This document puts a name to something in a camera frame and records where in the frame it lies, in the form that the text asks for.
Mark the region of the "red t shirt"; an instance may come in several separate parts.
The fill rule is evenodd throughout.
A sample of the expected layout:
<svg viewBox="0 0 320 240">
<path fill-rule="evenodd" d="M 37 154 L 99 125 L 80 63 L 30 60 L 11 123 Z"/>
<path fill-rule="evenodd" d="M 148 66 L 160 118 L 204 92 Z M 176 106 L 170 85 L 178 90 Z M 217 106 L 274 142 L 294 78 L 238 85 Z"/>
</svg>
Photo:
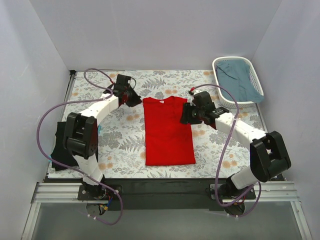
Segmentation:
<svg viewBox="0 0 320 240">
<path fill-rule="evenodd" d="M 196 163 L 192 129 L 180 123 L 186 98 L 144 98 L 145 165 L 180 166 Z"/>
</svg>

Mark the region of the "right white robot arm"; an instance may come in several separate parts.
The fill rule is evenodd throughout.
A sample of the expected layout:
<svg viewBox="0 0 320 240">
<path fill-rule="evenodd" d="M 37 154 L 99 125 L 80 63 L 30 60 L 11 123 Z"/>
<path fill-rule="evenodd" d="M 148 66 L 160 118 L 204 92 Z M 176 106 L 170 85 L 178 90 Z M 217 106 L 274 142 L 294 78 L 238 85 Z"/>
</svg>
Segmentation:
<svg viewBox="0 0 320 240">
<path fill-rule="evenodd" d="M 257 182 L 267 182 L 291 166 L 291 160 L 282 135 L 254 128 L 224 107 L 216 107 L 208 92 L 194 95 L 192 102 L 183 104 L 182 124 L 204 123 L 217 131 L 231 134 L 231 138 L 249 150 L 249 166 L 228 177 L 220 186 L 221 194 L 237 199 L 245 189 Z"/>
</svg>

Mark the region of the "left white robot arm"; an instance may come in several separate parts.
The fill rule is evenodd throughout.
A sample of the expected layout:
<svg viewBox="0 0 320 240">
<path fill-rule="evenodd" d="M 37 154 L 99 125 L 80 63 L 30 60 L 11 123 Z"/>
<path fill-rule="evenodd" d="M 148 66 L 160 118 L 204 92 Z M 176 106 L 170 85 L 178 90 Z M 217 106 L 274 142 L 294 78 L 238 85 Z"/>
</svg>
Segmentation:
<svg viewBox="0 0 320 240">
<path fill-rule="evenodd" d="M 119 74 L 100 98 L 92 100 L 93 104 L 81 112 L 71 112 L 66 118 L 62 145 L 76 160 L 83 181 L 90 185 L 89 194 L 95 200 L 103 199 L 107 193 L 100 183 L 104 174 L 97 160 L 98 126 L 121 105 L 135 107 L 142 103 L 131 82 L 137 83 L 133 77 Z"/>
</svg>

